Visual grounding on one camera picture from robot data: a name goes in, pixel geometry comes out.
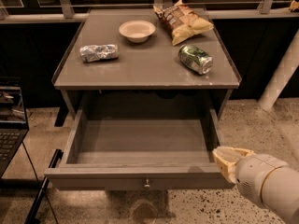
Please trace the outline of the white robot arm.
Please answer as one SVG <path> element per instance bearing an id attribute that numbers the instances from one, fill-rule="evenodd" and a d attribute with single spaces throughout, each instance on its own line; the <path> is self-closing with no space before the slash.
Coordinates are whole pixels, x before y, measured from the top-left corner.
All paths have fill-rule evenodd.
<path id="1" fill-rule="evenodd" d="M 221 174 L 244 198 L 286 224 L 299 224 L 299 172 L 287 162 L 244 148 L 217 147 L 212 153 Z"/>

